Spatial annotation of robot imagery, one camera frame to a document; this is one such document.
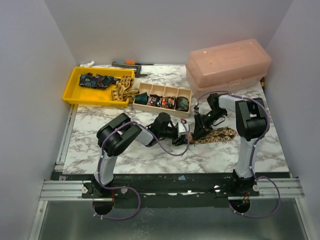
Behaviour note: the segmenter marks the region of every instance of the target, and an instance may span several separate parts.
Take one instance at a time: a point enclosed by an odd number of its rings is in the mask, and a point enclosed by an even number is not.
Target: screwdriver
[[[134,61],[126,61],[125,64],[130,64],[130,65],[155,65],[154,63],[139,63],[139,62],[134,62]]]

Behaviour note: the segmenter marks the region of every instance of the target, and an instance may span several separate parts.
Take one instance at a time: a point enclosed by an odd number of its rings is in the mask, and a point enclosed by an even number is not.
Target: plastic storage box
[[[110,107],[128,107],[129,98],[126,101],[113,101],[111,90],[116,88],[115,84],[108,86],[105,90],[91,89],[79,86],[81,74],[92,73],[94,76],[113,76],[122,78],[123,76],[134,77],[135,72],[131,69],[80,67],[73,69],[68,84],[64,90],[62,99],[70,104],[98,105]]]
[[[212,91],[253,87],[267,74],[271,58],[255,39],[192,51],[186,79],[195,98]]]

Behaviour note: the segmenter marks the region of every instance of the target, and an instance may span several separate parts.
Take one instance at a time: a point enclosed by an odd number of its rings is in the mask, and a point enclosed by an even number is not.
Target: marble tabletop
[[[186,81],[186,68],[183,65],[143,66],[147,77],[136,78],[135,85],[140,82],[151,84],[189,88]],[[236,92],[238,95],[250,98],[260,97],[268,109],[266,98],[260,83],[256,86]],[[206,114],[210,107],[206,100],[200,101],[200,113]],[[93,174],[99,160],[97,131],[121,113],[126,113],[133,121],[143,125],[153,123],[158,114],[133,110],[131,106],[104,107],[79,105],[74,120],[72,134],[64,163],[64,174]],[[175,124],[178,117],[171,117]],[[191,131],[194,129],[194,113],[186,119]],[[228,112],[226,120],[218,127],[229,126],[236,130],[235,113]],[[172,146],[171,141],[161,141],[164,147],[172,153],[181,153],[186,145]],[[116,174],[174,174],[174,173],[230,173],[238,161],[240,136],[232,141],[190,145],[183,156],[171,156],[165,153],[158,144],[146,148],[134,141],[119,155],[114,173]],[[270,130],[261,140],[255,164],[256,172],[288,172],[288,166],[279,142],[277,131],[272,119]]]

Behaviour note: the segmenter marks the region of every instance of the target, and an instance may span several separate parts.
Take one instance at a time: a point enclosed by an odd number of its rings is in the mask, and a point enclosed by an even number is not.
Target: green fabric
[[[184,96],[178,96],[176,98],[176,102],[175,102],[175,110],[188,112],[189,111],[189,104],[190,103],[189,103],[188,98],[186,98]]]
[[[135,97],[136,104],[147,105],[149,96],[146,92],[141,93]]]

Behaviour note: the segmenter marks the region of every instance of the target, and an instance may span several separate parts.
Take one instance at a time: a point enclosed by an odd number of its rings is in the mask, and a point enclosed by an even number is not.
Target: bolt
[[[259,192],[259,186],[257,184],[252,186],[253,191]]]
[[[128,192],[128,188],[121,188],[121,193],[125,194],[126,192]]]
[[[88,189],[84,186],[82,189],[81,189],[81,192],[83,194],[86,194],[88,192]]]
[[[215,189],[214,191],[215,191],[216,193],[220,193],[221,190],[219,189],[219,188],[220,188],[219,185],[215,185],[213,188]]]

